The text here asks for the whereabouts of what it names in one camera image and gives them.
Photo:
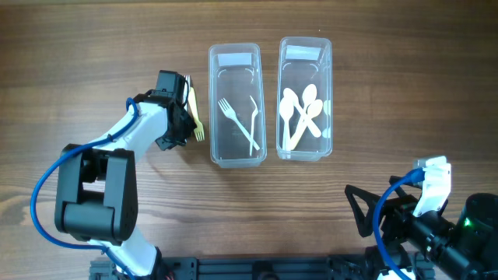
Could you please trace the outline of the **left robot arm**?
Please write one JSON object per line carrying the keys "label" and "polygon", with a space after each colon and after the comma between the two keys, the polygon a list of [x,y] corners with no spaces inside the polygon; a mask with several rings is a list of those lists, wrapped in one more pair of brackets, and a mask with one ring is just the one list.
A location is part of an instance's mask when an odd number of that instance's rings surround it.
{"label": "left robot arm", "polygon": [[139,212],[136,163],[152,144],[183,146],[197,127],[188,113],[191,81],[162,70],[156,86],[127,100],[126,113],[86,145],[61,152],[54,224],[61,233],[99,247],[121,279],[172,279],[160,250],[148,243]]}

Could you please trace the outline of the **white spoon angled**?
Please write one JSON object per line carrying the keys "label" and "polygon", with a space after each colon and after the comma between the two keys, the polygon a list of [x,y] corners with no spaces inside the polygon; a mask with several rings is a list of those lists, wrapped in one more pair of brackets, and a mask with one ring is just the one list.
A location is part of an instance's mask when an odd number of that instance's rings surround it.
{"label": "white spoon angled", "polygon": [[[317,97],[317,87],[315,86],[315,84],[310,84],[308,85],[304,91],[303,91],[303,94],[302,94],[302,100],[303,100],[303,104],[304,104],[304,109],[306,110],[307,112],[307,107],[313,102],[316,100],[316,97]],[[300,119],[299,121],[305,121],[304,120],[304,117],[300,116]]]}

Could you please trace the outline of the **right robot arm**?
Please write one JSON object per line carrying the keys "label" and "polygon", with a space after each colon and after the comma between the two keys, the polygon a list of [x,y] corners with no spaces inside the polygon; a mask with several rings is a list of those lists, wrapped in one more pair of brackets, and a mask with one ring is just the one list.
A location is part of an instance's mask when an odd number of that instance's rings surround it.
{"label": "right robot arm", "polygon": [[497,277],[497,196],[469,196],[456,223],[446,220],[443,206],[421,212],[419,199],[403,191],[401,177],[391,177],[395,198],[383,198],[347,185],[359,234],[374,236],[364,274],[372,278],[426,279],[433,264],[451,279]]}

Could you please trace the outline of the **white spoon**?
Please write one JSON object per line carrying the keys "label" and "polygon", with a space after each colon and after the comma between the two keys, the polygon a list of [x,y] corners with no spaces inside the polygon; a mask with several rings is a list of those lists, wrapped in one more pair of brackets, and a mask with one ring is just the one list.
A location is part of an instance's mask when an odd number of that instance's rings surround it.
{"label": "white spoon", "polygon": [[289,135],[289,120],[293,116],[293,102],[290,98],[284,97],[282,98],[279,104],[279,113],[281,118],[283,119],[283,140],[282,140],[282,149],[288,150],[288,142],[290,139]]}
{"label": "white spoon", "polygon": [[306,110],[303,109],[301,106],[300,106],[300,103],[299,103],[299,100],[298,100],[298,97],[297,97],[297,94],[291,90],[290,88],[285,88],[283,90],[283,96],[284,97],[287,97],[287,98],[290,98],[292,101],[293,101],[293,105],[294,107],[298,110],[298,112],[300,113],[300,116],[304,117],[304,120],[305,120],[305,123],[307,124],[307,127],[309,128],[311,134],[315,137],[315,138],[318,138],[321,136],[321,130],[318,128],[318,126],[312,121],[312,118],[310,118],[307,113],[306,113]]}

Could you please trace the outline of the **yellow plastic spoon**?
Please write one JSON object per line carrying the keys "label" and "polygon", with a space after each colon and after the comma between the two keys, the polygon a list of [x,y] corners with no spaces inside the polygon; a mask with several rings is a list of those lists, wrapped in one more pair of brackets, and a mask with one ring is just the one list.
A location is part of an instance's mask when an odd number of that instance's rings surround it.
{"label": "yellow plastic spoon", "polygon": [[[323,101],[315,100],[307,107],[307,115],[310,118],[317,117],[321,113],[322,109],[323,109]],[[291,136],[290,143],[288,144],[288,148],[290,150],[294,150],[297,147],[306,129],[307,125],[305,124],[305,121],[298,121],[296,130],[294,134]]]}

